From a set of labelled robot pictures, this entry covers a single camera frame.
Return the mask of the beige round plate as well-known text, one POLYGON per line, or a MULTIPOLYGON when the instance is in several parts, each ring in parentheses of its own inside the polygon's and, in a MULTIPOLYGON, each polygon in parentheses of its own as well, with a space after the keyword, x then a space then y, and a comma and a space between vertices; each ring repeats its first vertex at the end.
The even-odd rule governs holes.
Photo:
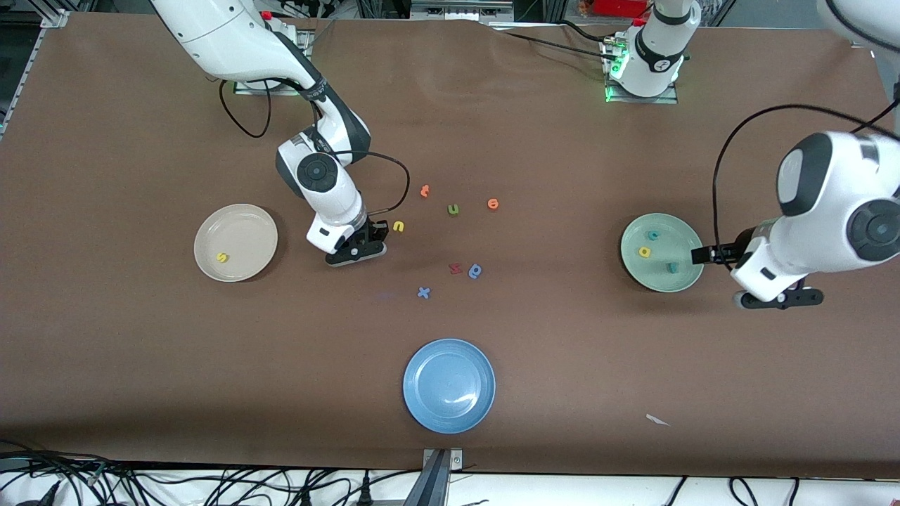
POLYGON ((193 241, 194 260, 208 278, 223 283, 249 280, 266 269, 278 249, 278 228, 264 209, 234 204, 213 212, 193 241), (216 262, 225 252, 227 263, 216 262))

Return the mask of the grey metal device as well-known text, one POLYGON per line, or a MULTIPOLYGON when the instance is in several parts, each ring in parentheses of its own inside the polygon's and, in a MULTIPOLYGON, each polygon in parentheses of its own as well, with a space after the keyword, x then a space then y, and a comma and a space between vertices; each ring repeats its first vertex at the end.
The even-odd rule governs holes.
POLYGON ((515 22, 513 0, 411 0, 411 20, 515 22))

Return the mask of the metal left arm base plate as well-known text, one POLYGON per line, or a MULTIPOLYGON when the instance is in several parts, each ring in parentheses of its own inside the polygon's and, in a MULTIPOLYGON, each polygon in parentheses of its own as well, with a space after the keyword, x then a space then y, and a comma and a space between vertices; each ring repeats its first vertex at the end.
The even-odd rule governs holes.
POLYGON ((598 43, 605 57, 605 102, 675 105, 678 102, 675 81, 683 57, 661 60, 665 70, 656 72, 653 65, 633 54, 630 34, 630 31, 615 32, 598 43))

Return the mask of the blue round plate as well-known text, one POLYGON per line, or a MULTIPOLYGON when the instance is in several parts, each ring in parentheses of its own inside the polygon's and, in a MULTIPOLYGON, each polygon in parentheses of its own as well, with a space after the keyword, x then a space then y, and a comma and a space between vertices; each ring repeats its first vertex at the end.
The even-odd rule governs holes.
POLYGON ((489 415, 496 393, 496 375, 485 353, 453 337, 422 346, 403 374, 408 412, 437 434, 462 434, 478 426, 489 415))

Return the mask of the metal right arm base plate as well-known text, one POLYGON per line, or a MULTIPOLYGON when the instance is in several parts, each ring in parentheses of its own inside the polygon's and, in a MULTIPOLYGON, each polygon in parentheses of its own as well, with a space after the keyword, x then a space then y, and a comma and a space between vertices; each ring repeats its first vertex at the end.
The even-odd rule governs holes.
MULTIPOLYGON (((315 32, 309 30, 298 29, 293 35, 293 41, 298 48, 302 49, 306 58, 311 58, 314 38, 315 32)), ((298 95, 297 91, 287 84, 270 79, 259 82, 238 82, 233 85, 235 95, 265 96, 267 91, 273 96, 298 95)))

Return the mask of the green round plate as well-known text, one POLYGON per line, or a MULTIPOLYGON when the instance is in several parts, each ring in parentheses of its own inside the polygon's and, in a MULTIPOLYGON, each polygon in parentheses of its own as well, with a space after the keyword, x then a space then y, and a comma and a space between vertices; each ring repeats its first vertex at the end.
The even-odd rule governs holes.
POLYGON ((691 288, 703 273, 703 265, 692 264, 692 250, 701 247, 700 237, 687 222, 669 214, 644 214, 635 218, 619 241, 624 269, 639 285, 655 292, 681 292, 691 288), (647 231, 659 231, 659 240, 647 239, 647 231), (649 259, 639 257, 639 247, 652 250, 649 259), (669 273, 666 263, 679 263, 678 273, 669 273))

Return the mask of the brown table cover sheet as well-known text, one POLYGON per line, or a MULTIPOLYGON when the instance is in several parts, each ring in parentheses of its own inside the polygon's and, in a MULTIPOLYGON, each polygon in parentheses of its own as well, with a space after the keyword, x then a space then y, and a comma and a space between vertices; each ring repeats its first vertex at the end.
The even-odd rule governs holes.
POLYGON ((319 29, 316 67, 412 182, 387 254, 342 268, 274 166, 304 100, 277 96, 254 140, 158 17, 47 33, 0 141, 0 438, 173 463, 412 469, 455 446, 479 472, 900 478, 900 259, 812 276, 824 302, 787 311, 739 309, 720 266, 659 294, 619 260, 649 212, 711 241, 714 163, 753 112, 879 112, 865 49, 700 30, 678 103, 637 105, 605 102, 586 56, 470 20, 319 29), (278 249, 223 283, 193 241, 234 204, 271 215, 278 249), (453 435, 402 393, 447 337, 497 380, 453 435))

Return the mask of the aluminium frame rail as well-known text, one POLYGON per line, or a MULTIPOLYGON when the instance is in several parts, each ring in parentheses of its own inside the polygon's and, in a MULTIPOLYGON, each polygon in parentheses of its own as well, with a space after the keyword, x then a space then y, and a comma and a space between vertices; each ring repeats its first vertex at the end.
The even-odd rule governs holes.
POLYGON ((3 140, 48 31, 70 17, 56 0, 23 0, 29 11, 0 8, 0 140, 3 140))

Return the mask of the red box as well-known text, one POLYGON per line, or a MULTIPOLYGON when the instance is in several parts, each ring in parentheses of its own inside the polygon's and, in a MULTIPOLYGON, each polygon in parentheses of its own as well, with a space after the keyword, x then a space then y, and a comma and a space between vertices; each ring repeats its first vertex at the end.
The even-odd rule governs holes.
POLYGON ((613 18, 638 18, 650 0, 591 0, 591 12, 613 18))

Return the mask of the aluminium profile with bracket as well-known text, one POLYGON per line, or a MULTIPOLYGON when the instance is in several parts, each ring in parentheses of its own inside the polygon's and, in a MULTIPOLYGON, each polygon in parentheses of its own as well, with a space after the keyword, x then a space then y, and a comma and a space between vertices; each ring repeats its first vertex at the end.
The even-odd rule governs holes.
POLYGON ((425 449, 422 470, 402 506, 446 506, 451 474, 462 468, 462 448, 425 449))

